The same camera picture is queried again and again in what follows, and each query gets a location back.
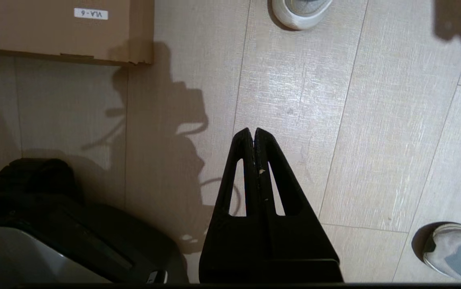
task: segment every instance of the gray sneaker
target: gray sneaker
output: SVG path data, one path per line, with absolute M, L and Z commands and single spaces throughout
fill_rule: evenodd
M 441 274 L 461 280 L 461 225 L 439 226 L 429 237 L 423 261 Z

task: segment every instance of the shoe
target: shoe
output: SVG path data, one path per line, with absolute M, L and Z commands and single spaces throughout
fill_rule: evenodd
M 423 250 L 423 261 L 439 273 L 461 280 L 461 224 L 436 228 Z
M 282 24 L 301 31 L 318 24 L 331 2 L 332 0 L 272 0 L 271 7 Z

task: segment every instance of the cardboard box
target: cardboard box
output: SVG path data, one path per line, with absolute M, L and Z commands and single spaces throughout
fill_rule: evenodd
M 0 0 L 5 55 L 151 63 L 153 33 L 153 0 Z

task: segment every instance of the white label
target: white label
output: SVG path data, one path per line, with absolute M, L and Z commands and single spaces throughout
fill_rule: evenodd
M 154 283 L 156 276 L 157 276 L 157 271 L 150 273 L 150 275 L 148 275 L 147 283 Z
M 105 10 L 97 9 L 86 9 L 86 8 L 74 8 L 74 17 L 78 18 L 89 18 L 89 19 L 101 19 L 107 20 L 109 18 L 109 12 Z

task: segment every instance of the white sneaker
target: white sneaker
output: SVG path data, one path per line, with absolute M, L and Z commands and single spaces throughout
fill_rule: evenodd
M 325 16 L 332 0 L 272 0 L 273 13 L 282 24 L 302 31 Z

